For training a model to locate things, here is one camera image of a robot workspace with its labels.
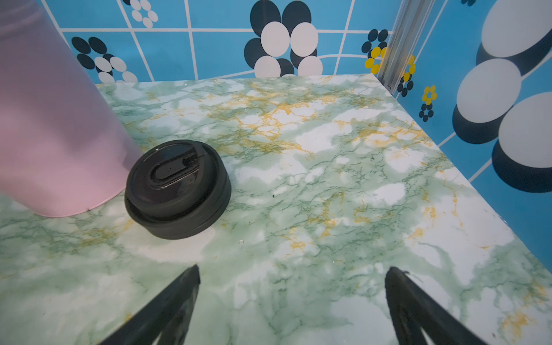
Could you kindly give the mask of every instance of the black lid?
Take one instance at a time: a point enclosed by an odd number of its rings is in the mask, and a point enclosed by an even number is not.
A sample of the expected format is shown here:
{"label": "black lid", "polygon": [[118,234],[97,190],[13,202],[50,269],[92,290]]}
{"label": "black lid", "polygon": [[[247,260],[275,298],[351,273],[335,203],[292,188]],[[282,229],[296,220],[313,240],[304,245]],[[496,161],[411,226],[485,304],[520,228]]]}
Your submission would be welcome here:
{"label": "black lid", "polygon": [[130,216],[161,238],[205,230],[226,209],[231,186],[220,156],[207,144],[173,140],[145,153],[126,182]]}

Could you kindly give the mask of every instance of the white circle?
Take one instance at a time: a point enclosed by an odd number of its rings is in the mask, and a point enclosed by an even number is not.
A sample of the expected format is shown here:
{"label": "white circle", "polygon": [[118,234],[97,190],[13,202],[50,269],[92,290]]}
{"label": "white circle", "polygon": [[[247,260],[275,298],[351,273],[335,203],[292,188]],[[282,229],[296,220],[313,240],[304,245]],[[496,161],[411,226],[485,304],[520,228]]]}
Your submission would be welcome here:
{"label": "white circle", "polygon": [[297,68],[297,75],[300,77],[304,76],[321,76],[322,75],[322,61],[317,56],[309,55],[301,62],[299,62],[299,67]]}
{"label": "white circle", "polygon": [[551,0],[497,0],[481,33],[485,50],[497,57],[521,53],[552,30]]}
{"label": "white circle", "polygon": [[119,72],[126,71],[126,64],[123,61],[123,59],[119,57],[113,56],[112,58],[109,59],[109,63],[113,66],[113,68],[116,71],[119,71]]}
{"label": "white circle", "polygon": [[151,9],[151,3],[148,0],[141,0],[140,5],[142,5],[142,8],[146,11]]}
{"label": "white circle", "polygon": [[149,11],[147,13],[147,17],[151,19],[152,22],[156,22],[159,20],[159,17],[157,16],[157,13],[155,13],[154,11]]}
{"label": "white circle", "polygon": [[100,78],[100,81],[104,84],[114,83],[115,79],[112,75],[110,75],[107,72],[100,72],[98,73],[98,77]]}
{"label": "white circle", "polygon": [[281,70],[278,61],[268,55],[261,56],[257,62],[255,62],[255,77],[279,77]]}
{"label": "white circle", "polygon": [[151,29],[153,28],[153,22],[151,21],[150,18],[144,18],[142,20],[142,23],[145,25],[145,27],[147,27],[148,29]]}
{"label": "white circle", "polygon": [[298,56],[309,56],[318,45],[318,32],[311,23],[300,23],[291,32],[290,43]]}
{"label": "white circle", "polygon": [[261,32],[261,45],[268,55],[284,55],[289,47],[288,29],[280,22],[268,23]]}
{"label": "white circle", "polygon": [[94,63],[96,64],[96,67],[104,72],[111,72],[111,64],[109,61],[104,59],[101,56],[98,56],[94,59]]}
{"label": "white circle", "polygon": [[132,6],[133,9],[137,11],[142,9],[142,6],[140,6],[140,2],[138,2],[138,0],[130,0],[130,5]]}
{"label": "white circle", "polygon": [[129,71],[124,71],[123,72],[123,79],[125,80],[125,82],[127,83],[135,83],[138,81],[138,78],[136,78],[136,76],[134,75],[134,73],[131,73]]}
{"label": "white circle", "polygon": [[510,109],[521,91],[521,75],[513,62],[487,60],[462,80],[456,102],[462,117],[473,123],[493,121]]}
{"label": "white circle", "polygon": [[498,140],[511,159],[533,168],[552,167],[552,92],[516,104],[504,116]]}
{"label": "white circle", "polygon": [[142,14],[138,11],[133,11],[132,12],[132,17],[134,18],[135,21],[137,22],[141,22],[142,21]]}

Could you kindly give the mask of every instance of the pink container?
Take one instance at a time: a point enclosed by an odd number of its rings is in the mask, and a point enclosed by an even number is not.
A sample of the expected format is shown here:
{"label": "pink container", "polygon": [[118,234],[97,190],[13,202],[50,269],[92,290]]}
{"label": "pink container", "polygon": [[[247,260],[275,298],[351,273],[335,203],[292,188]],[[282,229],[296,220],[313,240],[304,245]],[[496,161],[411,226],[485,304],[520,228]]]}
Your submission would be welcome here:
{"label": "pink container", "polygon": [[0,192],[65,217],[125,188],[142,152],[35,0],[0,0]]}

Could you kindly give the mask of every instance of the blue wall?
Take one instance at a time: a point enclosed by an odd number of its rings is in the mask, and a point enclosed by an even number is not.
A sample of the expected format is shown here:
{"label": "blue wall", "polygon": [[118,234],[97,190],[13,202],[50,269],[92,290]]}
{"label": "blue wall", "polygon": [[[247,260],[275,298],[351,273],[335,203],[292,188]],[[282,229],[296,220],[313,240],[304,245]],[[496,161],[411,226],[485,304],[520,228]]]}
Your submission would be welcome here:
{"label": "blue wall", "polygon": [[[53,20],[75,55],[88,55],[89,58],[81,56],[81,60],[91,67],[87,71],[95,83],[102,82],[101,70],[90,62],[105,54],[122,59],[125,72],[132,73],[126,73],[125,79],[121,71],[112,69],[109,71],[112,78],[103,74],[106,82],[132,81],[134,76],[138,81],[206,79],[234,74],[239,75],[232,77],[255,76],[244,57],[246,44],[259,38],[250,22],[255,0],[41,1],[51,10]],[[284,15],[284,9],[291,2],[273,2],[278,16]],[[307,0],[304,3],[318,33],[316,55],[323,68],[316,74],[332,75],[336,66],[338,74],[369,72],[362,45],[373,29],[389,31],[386,41],[390,40],[401,1],[390,0],[383,5],[376,0],[356,0],[350,15],[351,1]],[[79,52],[72,44],[75,37],[84,41],[98,38],[107,53],[101,49],[98,53],[93,47],[90,53],[85,54],[86,47],[84,53]],[[291,60],[290,51],[289,47],[275,58]],[[293,70],[297,75],[297,66]]]}
{"label": "blue wall", "polygon": [[[526,244],[526,246],[537,256],[549,269],[552,268],[552,252],[549,249],[552,244],[550,232],[552,230],[550,207],[552,206],[552,164],[549,164],[552,157],[552,122],[536,119],[533,113],[527,111],[523,116],[525,123],[531,123],[529,135],[522,131],[515,134],[515,137],[497,138],[492,135],[493,127],[500,128],[503,122],[508,119],[506,114],[501,122],[500,119],[487,128],[483,127],[482,132],[477,132],[476,128],[469,128],[468,131],[458,131],[453,127],[453,111],[457,105],[457,96],[459,87],[464,78],[476,66],[476,57],[478,49],[482,44],[482,31],[485,20],[491,13],[491,8],[500,5],[503,2],[510,6],[508,2],[512,0],[471,0],[470,2],[462,0],[436,0],[427,25],[424,28],[420,41],[414,49],[416,60],[416,71],[412,75],[414,83],[413,88],[403,97],[402,93],[395,92],[398,101],[403,107],[418,121],[424,131],[435,141],[442,143],[450,135],[459,132],[442,144],[441,149],[450,158],[450,160],[460,169],[466,178],[472,180],[473,186],[487,200],[487,202],[502,216],[508,225],[514,230],[516,235]],[[531,15],[531,21],[541,21],[541,26],[552,29],[552,7],[542,5],[549,1],[530,0],[526,1],[525,6],[530,10],[533,7],[542,6],[544,9],[535,10]],[[528,20],[523,16],[521,18],[504,18],[510,26],[525,28],[528,27]],[[525,40],[539,41],[540,54],[544,58],[538,58],[535,61],[524,62],[522,59],[516,61],[519,68],[532,67],[532,71],[521,73],[523,81],[521,90],[514,107],[527,98],[543,94],[548,99],[548,106],[541,109],[552,118],[552,97],[551,94],[544,94],[552,91],[552,59],[550,57],[550,36],[543,37],[540,34],[535,37],[528,34]],[[496,37],[496,42],[505,41],[512,46],[519,46],[523,42],[510,38],[504,40],[502,37]],[[422,97],[426,87],[436,87],[437,98],[432,101],[433,116],[419,117],[422,112]],[[510,88],[508,83],[497,83],[492,86],[496,90],[507,90]],[[427,116],[428,109],[422,114]],[[471,144],[469,141],[485,141],[481,144]],[[537,161],[542,162],[545,169],[535,171],[531,167],[520,166],[514,161],[506,163],[499,160],[499,157],[493,155],[493,150],[497,142],[515,141],[526,150],[527,156],[534,156]],[[542,155],[542,147],[548,147],[548,157]],[[485,168],[490,159],[492,163]],[[502,177],[497,174],[497,169],[502,173]]]}

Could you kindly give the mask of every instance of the marble surface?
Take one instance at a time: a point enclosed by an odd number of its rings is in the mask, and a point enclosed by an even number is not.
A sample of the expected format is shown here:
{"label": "marble surface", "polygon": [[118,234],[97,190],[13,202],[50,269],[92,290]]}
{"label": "marble surface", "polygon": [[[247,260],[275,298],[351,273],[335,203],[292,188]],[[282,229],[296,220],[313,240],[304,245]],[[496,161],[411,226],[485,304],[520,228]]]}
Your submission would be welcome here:
{"label": "marble surface", "polygon": [[122,195],[64,219],[0,200],[0,343],[95,344],[198,263],[186,344],[396,344],[390,266],[489,344],[552,336],[552,276],[372,75],[103,85],[145,151],[207,142],[226,212],[167,241]]}

